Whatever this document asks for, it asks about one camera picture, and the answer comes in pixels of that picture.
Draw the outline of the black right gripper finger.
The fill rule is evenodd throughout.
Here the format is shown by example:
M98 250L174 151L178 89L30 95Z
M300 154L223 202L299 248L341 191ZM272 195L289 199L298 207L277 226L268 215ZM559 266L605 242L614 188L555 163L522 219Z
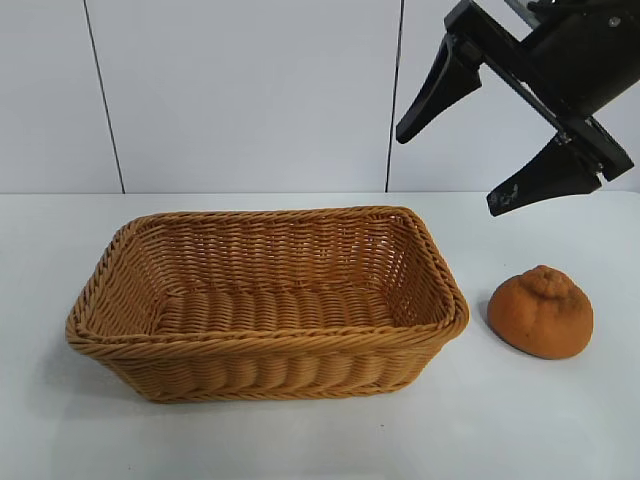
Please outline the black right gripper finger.
M396 125L396 140L406 144L439 114L482 86L482 54L457 35L444 35L416 98Z
M576 141L550 140L524 167L494 188L486 197L496 217L537 202L587 195L599 188L597 173Z

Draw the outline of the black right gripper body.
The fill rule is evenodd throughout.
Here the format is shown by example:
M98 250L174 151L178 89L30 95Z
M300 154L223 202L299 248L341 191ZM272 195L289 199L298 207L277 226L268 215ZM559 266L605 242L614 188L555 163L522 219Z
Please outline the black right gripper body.
M638 2L517 6L537 22L522 40L473 1L454 7L445 18L446 31L479 50L482 64L555 128L552 139L579 143L599 181L631 170L629 155L594 115L639 80Z

